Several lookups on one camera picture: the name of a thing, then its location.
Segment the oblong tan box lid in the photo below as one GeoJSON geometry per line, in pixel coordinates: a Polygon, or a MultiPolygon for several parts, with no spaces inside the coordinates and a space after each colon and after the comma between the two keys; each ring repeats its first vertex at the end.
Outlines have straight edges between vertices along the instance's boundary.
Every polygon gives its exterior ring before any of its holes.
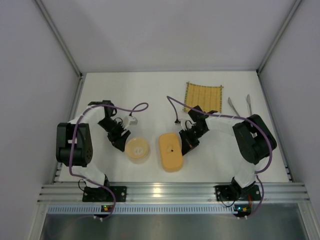
{"type": "Polygon", "coordinates": [[[158,138],[161,162],[184,161],[178,136],[173,133],[164,133],[158,138]]]}

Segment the round tan lid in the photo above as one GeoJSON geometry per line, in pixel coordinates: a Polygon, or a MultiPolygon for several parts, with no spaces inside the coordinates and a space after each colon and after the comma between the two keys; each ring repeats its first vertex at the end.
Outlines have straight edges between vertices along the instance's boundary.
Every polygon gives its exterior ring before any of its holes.
{"type": "Polygon", "coordinates": [[[130,139],[126,145],[124,152],[133,152],[136,155],[141,155],[144,152],[150,151],[149,143],[142,137],[134,137],[130,139]]]}

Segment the bamboo sushi mat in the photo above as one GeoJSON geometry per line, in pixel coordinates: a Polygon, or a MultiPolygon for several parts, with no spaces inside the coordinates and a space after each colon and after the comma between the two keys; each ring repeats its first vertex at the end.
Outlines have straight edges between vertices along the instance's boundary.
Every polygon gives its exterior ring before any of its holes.
{"type": "Polygon", "coordinates": [[[204,86],[191,82],[186,83],[184,104],[190,107],[199,106],[204,112],[222,112],[223,86],[204,86]]]}

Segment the metal tongs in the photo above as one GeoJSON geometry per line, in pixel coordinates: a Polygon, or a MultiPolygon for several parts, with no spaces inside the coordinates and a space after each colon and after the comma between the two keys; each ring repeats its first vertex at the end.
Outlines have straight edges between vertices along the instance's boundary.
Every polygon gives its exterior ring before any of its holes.
{"type": "MultiPolygon", "coordinates": [[[[246,104],[247,104],[247,108],[248,108],[248,113],[249,113],[249,116],[252,116],[253,115],[253,109],[252,109],[252,103],[251,103],[251,96],[248,94],[246,97],[245,97],[245,100],[246,100],[246,104]]],[[[240,114],[239,112],[237,111],[237,109],[235,108],[234,104],[233,104],[233,101],[230,97],[227,98],[227,103],[228,105],[230,106],[230,108],[233,110],[233,112],[235,113],[236,116],[240,117],[240,114]]]]}

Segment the oblong tan lunch box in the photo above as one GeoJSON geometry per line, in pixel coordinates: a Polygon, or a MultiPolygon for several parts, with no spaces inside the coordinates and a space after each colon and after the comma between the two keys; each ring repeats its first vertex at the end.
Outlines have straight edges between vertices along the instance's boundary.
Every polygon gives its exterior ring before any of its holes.
{"type": "Polygon", "coordinates": [[[161,165],[165,172],[174,173],[182,169],[184,161],[162,161],[161,165]]]}

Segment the round steel container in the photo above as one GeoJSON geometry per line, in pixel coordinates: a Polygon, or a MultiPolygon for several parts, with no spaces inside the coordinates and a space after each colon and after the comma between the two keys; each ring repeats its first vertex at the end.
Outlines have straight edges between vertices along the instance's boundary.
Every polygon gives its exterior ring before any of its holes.
{"type": "Polygon", "coordinates": [[[129,159],[130,162],[133,164],[144,164],[148,161],[150,156],[150,151],[148,152],[142,152],[140,155],[136,155],[134,152],[126,152],[126,156],[129,159]]]}

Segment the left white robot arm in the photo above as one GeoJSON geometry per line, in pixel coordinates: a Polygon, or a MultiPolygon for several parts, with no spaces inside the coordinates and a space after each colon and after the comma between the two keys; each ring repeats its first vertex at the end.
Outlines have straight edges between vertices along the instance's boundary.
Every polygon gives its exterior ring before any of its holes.
{"type": "Polygon", "coordinates": [[[68,168],[71,176],[83,180],[89,188],[108,188],[110,185],[106,174],[93,163],[91,127],[101,127],[111,145],[123,152],[131,134],[129,126],[136,122],[131,111],[126,117],[116,120],[118,110],[125,111],[110,100],[92,101],[81,115],[57,126],[56,160],[68,168]]]}

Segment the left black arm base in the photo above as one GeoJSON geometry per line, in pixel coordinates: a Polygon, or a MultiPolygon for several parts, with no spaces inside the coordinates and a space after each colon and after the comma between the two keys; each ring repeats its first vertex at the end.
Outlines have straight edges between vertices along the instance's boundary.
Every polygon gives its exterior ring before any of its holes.
{"type": "MultiPolygon", "coordinates": [[[[110,186],[110,191],[113,193],[116,202],[126,202],[127,198],[127,187],[126,186],[110,186]]],[[[82,201],[83,202],[113,202],[114,198],[112,194],[102,188],[91,188],[85,187],[83,190],[82,201]]]]}

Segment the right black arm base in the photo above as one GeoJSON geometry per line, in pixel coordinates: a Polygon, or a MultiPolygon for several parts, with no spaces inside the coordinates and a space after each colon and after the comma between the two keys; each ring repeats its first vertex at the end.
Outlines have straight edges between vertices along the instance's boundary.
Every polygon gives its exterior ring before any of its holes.
{"type": "Polygon", "coordinates": [[[214,190],[216,199],[220,202],[248,201],[249,197],[252,201],[260,201],[262,198],[259,186],[256,184],[245,188],[231,184],[216,185],[214,190]]]}

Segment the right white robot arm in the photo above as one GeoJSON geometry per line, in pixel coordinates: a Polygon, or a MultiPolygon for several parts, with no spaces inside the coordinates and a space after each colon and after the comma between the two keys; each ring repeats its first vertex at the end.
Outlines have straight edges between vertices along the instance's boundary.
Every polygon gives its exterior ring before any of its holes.
{"type": "Polygon", "coordinates": [[[240,116],[222,117],[217,111],[203,112],[200,106],[188,111],[193,123],[185,123],[179,131],[182,155],[199,144],[208,131],[219,131],[235,137],[241,158],[239,169],[230,184],[216,186],[219,201],[237,201],[253,195],[259,188],[255,185],[258,163],[270,156],[277,142],[258,114],[247,118],[240,116]]]}

